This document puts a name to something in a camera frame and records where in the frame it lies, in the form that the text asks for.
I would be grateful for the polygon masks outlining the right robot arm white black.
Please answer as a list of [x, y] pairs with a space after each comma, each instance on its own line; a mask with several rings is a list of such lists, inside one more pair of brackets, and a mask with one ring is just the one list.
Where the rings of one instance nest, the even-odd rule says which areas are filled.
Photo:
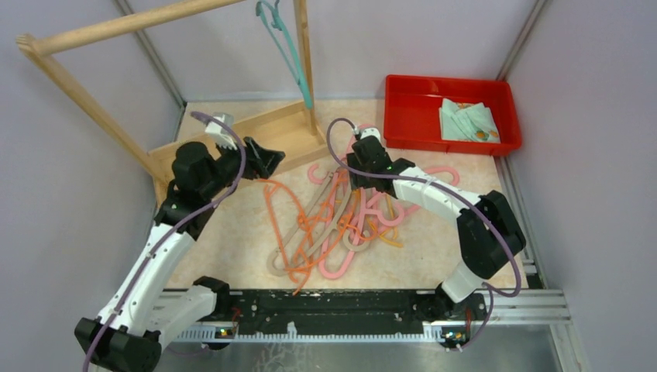
[[457, 319], [466, 310], [466, 298], [526, 246], [508, 200], [499, 191], [460, 190], [409, 160], [392, 160], [376, 136], [358, 135], [352, 150], [346, 161], [354, 188], [373, 188], [454, 223], [461, 260], [436, 288], [434, 308], [445, 319]]

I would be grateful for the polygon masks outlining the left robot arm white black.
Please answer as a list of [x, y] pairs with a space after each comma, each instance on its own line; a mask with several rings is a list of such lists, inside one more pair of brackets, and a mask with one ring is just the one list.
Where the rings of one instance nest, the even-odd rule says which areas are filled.
[[173, 179], [139, 259], [114, 297], [93, 319], [82, 318], [74, 335], [85, 352], [82, 369], [152, 371], [161, 354], [180, 333], [209, 316], [221, 321], [236, 313], [230, 286], [213, 277], [193, 282], [172, 305], [154, 314], [165, 284], [196, 243], [218, 204], [243, 179], [269, 178], [285, 153], [268, 150], [255, 139], [216, 147], [205, 143], [179, 146], [171, 163]]

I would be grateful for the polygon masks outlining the teal plastic hanger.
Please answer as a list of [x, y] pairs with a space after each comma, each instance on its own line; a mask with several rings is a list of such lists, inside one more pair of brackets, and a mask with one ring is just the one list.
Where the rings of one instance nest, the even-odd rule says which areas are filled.
[[302, 95], [305, 108], [310, 110], [314, 108], [314, 102], [311, 97], [308, 79], [305, 77], [303, 67], [301, 66], [301, 59], [291, 38], [291, 34], [280, 15], [279, 4], [279, 1], [275, 1], [274, 3], [257, 1], [255, 8], [256, 17], [260, 19], [271, 39], [276, 44]]

